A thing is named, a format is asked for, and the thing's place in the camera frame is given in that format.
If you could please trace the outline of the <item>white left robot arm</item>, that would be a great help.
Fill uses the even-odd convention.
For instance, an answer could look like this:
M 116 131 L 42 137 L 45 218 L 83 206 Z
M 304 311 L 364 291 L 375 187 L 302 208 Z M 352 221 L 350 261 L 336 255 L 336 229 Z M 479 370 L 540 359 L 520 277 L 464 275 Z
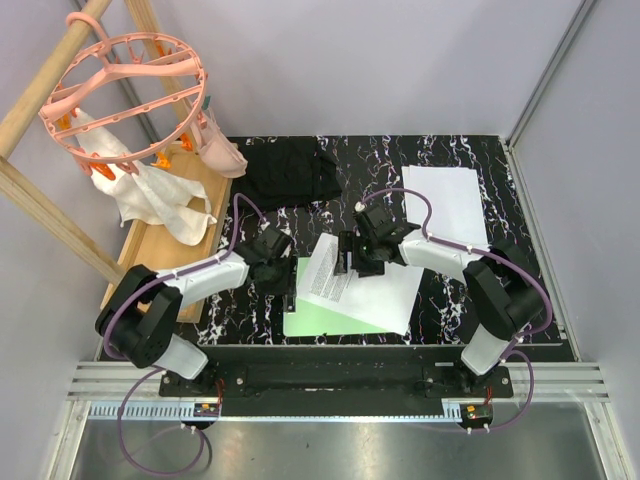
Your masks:
M 231 251 L 178 269 L 130 268 L 95 323 L 105 351 L 138 368 L 154 366 L 176 373 L 193 395 L 208 394 L 216 372 L 199 347 L 174 333 L 180 311 L 245 284 L 263 295 L 292 296 L 297 259 L 285 253 L 292 243 L 289 235 L 268 226 Z

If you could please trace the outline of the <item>printed white paper sheet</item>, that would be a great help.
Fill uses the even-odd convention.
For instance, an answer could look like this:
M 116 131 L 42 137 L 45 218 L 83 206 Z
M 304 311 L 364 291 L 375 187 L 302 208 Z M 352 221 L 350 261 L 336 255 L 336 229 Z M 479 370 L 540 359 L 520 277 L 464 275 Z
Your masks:
M 351 269 L 334 273 L 338 237 L 323 233 L 317 241 L 297 288 L 299 299 L 403 336 L 423 270 L 387 264 L 381 276 L 359 277 Z

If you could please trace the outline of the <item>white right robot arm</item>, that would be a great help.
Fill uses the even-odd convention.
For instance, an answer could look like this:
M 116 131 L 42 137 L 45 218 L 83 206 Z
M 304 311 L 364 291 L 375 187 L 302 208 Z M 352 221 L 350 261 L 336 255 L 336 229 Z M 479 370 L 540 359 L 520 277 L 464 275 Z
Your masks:
M 544 287 L 509 241 L 481 248 L 441 239 L 417 224 L 393 220 L 378 205 L 358 203 L 354 220 L 354 231 L 338 235 L 335 277 L 381 276 L 387 264 L 396 264 L 431 270 L 466 286 L 479 325 L 453 374 L 463 395 L 476 396 L 488 387 L 489 372 L 507 358 L 526 325 L 540 314 L 553 317 Z

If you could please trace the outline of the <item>green clipboard folder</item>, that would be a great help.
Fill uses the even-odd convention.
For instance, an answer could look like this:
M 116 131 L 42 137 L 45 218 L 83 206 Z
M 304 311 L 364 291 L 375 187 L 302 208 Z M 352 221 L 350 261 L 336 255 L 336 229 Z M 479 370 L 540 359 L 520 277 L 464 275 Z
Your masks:
M 299 286 L 310 258 L 298 260 Z M 296 298 L 296 312 L 284 315 L 284 334 L 287 337 L 341 336 L 387 333 L 381 328 L 358 321 L 344 314 Z

